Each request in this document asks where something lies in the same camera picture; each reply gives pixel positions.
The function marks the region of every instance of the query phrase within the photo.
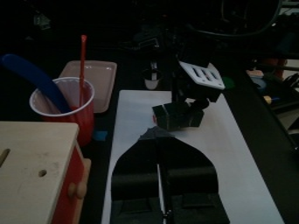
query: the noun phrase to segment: blue object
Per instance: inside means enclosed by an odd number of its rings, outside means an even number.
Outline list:
[[[54,83],[51,77],[32,62],[15,54],[5,54],[1,57],[1,64],[8,70],[24,77],[42,90],[42,93],[50,98],[51,102],[63,114],[71,112],[71,107],[60,89]]]

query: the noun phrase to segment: black table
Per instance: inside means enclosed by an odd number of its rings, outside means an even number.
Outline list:
[[[26,57],[52,78],[58,78],[66,64],[71,60],[80,59],[80,46],[26,42],[8,53],[18,53]],[[235,87],[224,90],[224,96],[284,223],[295,224],[299,221],[296,211],[299,207],[299,159],[294,142],[246,76],[235,56],[218,54],[211,62],[219,69],[220,75],[234,80]],[[171,76],[176,62],[170,53],[156,55],[152,58],[134,55],[118,49],[104,49],[96,45],[91,45],[87,50],[87,60],[114,61],[118,68],[108,110],[103,114],[95,115],[96,129],[107,131],[107,140],[103,142],[92,140],[82,148],[84,157],[92,161],[92,166],[80,223],[100,223],[119,90],[146,89],[140,73],[150,67],[152,59],[156,60],[159,69],[164,74],[163,90],[171,90]],[[0,68],[0,74],[0,119],[5,121],[40,121],[42,119],[32,112],[28,103],[35,86],[3,68]]]

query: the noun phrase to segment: cable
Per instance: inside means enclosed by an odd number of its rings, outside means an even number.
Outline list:
[[[267,25],[264,26],[263,29],[258,30],[258,31],[252,31],[251,33],[246,33],[246,34],[223,34],[223,33],[216,33],[212,31],[202,31],[195,29],[195,27],[191,24],[187,24],[187,28],[190,28],[194,32],[199,33],[199,34],[204,34],[216,38],[223,38],[223,39],[239,39],[239,38],[247,38],[251,37],[254,35],[258,35],[259,33],[262,33],[271,25],[272,23],[276,21],[276,16],[279,15],[280,12],[280,8],[282,8],[282,0],[278,0],[278,4],[276,4],[276,9],[275,9],[275,15],[272,16],[270,22],[267,23]]]

